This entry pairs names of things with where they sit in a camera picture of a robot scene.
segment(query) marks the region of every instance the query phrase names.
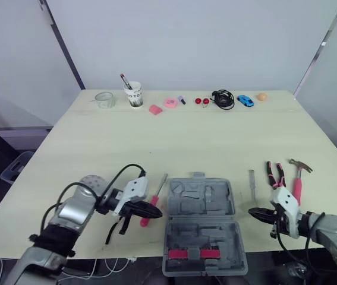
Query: screwdriver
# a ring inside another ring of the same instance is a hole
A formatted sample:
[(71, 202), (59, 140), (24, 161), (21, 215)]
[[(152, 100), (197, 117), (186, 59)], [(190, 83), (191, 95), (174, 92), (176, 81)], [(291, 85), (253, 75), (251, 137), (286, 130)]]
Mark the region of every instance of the screwdriver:
[[(159, 201), (158, 195), (159, 195), (159, 193), (160, 193), (160, 190), (162, 190), (162, 188), (163, 188), (163, 184), (164, 184), (164, 183), (166, 182), (166, 180), (167, 180), (167, 176), (168, 176), (167, 173), (165, 173), (165, 174), (163, 175), (163, 178), (162, 178), (162, 181), (160, 182), (160, 185), (159, 185), (159, 188), (158, 188), (157, 193), (156, 193), (154, 196), (152, 196), (152, 199), (151, 199), (151, 202), (150, 202), (150, 204), (151, 204), (152, 206), (156, 206), (156, 204), (158, 203), (158, 201)], [(141, 226), (141, 227), (147, 227), (147, 225), (149, 224), (149, 221), (150, 221), (149, 218), (142, 218), (142, 219), (140, 220), (140, 226)]]

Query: small egg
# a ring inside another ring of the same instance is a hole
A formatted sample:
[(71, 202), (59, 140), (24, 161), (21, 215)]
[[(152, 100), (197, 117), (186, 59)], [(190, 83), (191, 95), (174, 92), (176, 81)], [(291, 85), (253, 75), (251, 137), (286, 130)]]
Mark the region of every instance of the small egg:
[(260, 101), (266, 101), (267, 100), (267, 94), (266, 93), (259, 93), (257, 98)]

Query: toy car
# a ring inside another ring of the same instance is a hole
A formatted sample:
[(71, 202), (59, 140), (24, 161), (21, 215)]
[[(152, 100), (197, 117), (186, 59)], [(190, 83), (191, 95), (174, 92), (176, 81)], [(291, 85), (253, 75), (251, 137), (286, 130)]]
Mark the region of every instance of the toy car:
[(246, 107), (252, 107), (252, 106), (254, 106), (254, 102), (249, 97), (247, 97), (245, 95), (239, 95), (237, 97), (237, 100), (240, 101)]

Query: pink hammer handle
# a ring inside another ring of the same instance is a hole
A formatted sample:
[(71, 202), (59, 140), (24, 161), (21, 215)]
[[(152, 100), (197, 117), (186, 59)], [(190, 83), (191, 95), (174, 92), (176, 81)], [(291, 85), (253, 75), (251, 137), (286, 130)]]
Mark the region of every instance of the pink hammer handle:
[(295, 178), (295, 181), (294, 181), (294, 197), (298, 200), (298, 205), (300, 205), (300, 196), (301, 196), (301, 179)]
[[(151, 200), (150, 204), (152, 206), (156, 206), (156, 204), (158, 203), (158, 201), (159, 201), (159, 197), (156, 196), (156, 195), (154, 195), (154, 196), (152, 196), (152, 200)], [(149, 225), (149, 222), (150, 222), (149, 218), (142, 218), (140, 220), (139, 224), (140, 224), (141, 227), (147, 227)]]

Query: wooden table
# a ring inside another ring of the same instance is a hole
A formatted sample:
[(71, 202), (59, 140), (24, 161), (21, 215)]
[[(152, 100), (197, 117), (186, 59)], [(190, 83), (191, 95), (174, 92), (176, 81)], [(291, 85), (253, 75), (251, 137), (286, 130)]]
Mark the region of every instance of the wooden table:
[[(118, 97), (116, 106), (103, 110), (91, 102), (100, 91), (80, 93), (1, 202), (1, 258), (19, 258), (32, 245), (28, 237), (38, 232), (43, 213), (70, 182), (89, 174), (111, 180), (128, 163), (146, 169), (151, 194), (165, 172), (171, 178), (201, 171), (207, 177), (229, 179), (234, 219), (240, 224), (246, 252), (280, 249), (278, 241), (269, 236), (271, 225), (247, 212), (254, 207), (249, 169), (256, 174), (258, 206), (272, 208), (266, 161), (282, 163), (290, 191), (297, 170), (288, 160), (307, 163), (314, 172), (302, 175), (302, 211), (337, 215), (337, 149), (291, 93), (266, 91), (268, 101), (260, 102), (255, 100), (256, 91), (235, 91), (235, 96), (250, 96), (254, 107), (236, 101), (232, 110), (224, 111), (213, 103), (207, 108), (194, 103), (196, 97), (207, 97), (210, 91), (144, 91), (144, 105), (133, 109), (123, 91), (111, 90)], [(186, 105), (163, 107), (157, 116), (149, 113), (151, 104), (163, 106), (165, 98), (179, 95)], [(127, 170), (115, 186), (122, 189), (137, 174), (137, 170)], [(107, 246), (106, 235), (116, 217), (95, 213), (76, 243), (75, 258), (162, 256), (167, 190), (166, 184), (158, 203), (163, 218), (141, 228), (140, 218), (133, 217), (126, 235), (118, 235), (116, 230)], [(305, 243), (304, 238), (283, 240), (289, 249), (303, 248)]]

